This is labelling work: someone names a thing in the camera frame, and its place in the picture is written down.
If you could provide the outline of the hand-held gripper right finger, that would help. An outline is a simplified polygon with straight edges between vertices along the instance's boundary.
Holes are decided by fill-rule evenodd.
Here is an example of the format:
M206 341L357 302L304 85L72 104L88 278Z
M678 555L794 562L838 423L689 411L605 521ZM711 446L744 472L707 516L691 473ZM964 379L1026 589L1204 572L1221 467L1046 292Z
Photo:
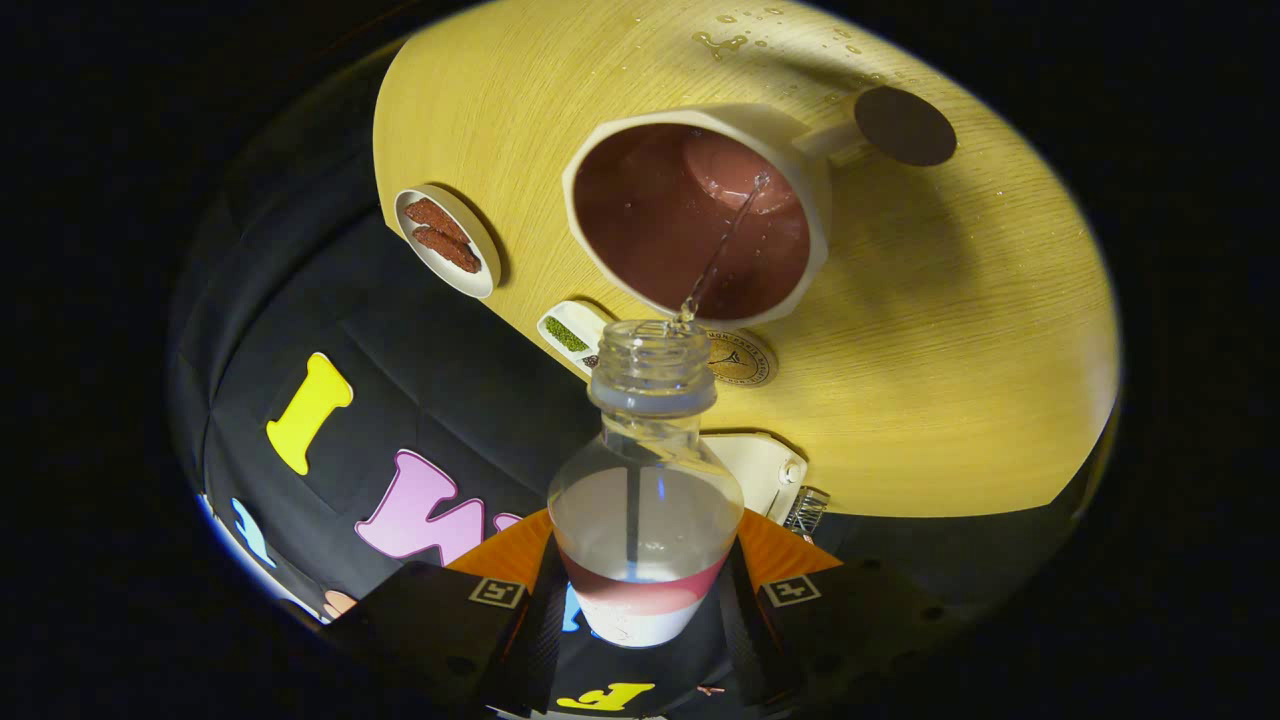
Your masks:
M719 571L719 611L740 698L760 714L828 708L968 625L886 561L840 560L753 510Z

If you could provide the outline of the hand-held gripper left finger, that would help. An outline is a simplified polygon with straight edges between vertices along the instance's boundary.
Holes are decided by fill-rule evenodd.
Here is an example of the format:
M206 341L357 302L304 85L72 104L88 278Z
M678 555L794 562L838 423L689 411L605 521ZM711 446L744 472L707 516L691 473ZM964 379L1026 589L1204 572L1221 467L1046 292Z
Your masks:
M535 512L445 566L404 564L321 630L445 716L549 708L561 642L561 553Z

